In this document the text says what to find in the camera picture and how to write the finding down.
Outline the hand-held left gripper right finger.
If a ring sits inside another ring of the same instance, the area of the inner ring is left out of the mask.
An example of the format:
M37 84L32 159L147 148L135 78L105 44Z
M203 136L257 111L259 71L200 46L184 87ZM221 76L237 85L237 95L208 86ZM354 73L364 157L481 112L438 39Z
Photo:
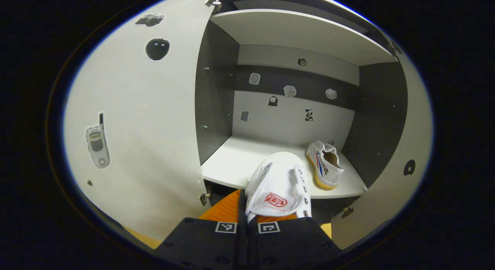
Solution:
M248 268L332 268L342 250L311 217L249 222Z

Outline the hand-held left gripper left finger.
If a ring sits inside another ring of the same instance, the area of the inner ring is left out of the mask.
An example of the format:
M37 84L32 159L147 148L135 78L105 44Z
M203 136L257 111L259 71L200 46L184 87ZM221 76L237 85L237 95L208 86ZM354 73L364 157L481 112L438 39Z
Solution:
M173 268L246 268L245 191L232 201L235 221L186 217L155 249L155 256Z

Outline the white canvas shoe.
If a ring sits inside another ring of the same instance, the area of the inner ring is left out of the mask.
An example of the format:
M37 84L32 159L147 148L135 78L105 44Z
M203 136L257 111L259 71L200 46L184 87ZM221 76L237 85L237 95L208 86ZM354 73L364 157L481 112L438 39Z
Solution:
M291 152L276 152L263 160L247 181L247 221L255 217L312 217L311 177Z
M334 145L315 141L308 145L306 156L314 167L315 182L324 190L336 188L344 173Z

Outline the white shoe cabinet door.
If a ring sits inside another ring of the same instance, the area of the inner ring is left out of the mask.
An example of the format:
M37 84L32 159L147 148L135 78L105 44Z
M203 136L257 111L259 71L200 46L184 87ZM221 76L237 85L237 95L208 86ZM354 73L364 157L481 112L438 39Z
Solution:
M356 247L389 227L412 202L426 174L434 145L434 117L425 83L406 52L398 60L405 73L405 128L389 164L373 185L352 204L346 217L332 220L332 240L340 249Z
M205 211L196 137L196 68L213 7L163 0L85 60L64 111L72 179L106 215L164 240Z

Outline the white and grey shoe cabinet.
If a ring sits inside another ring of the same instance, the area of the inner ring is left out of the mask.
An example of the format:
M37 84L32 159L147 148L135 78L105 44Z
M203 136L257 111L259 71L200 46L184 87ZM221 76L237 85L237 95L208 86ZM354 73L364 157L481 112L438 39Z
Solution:
M403 48L331 0L207 0L196 71L202 205L244 189L275 152L298 156L322 222L377 180L396 150L407 112ZM320 188L308 145L334 145L339 185Z

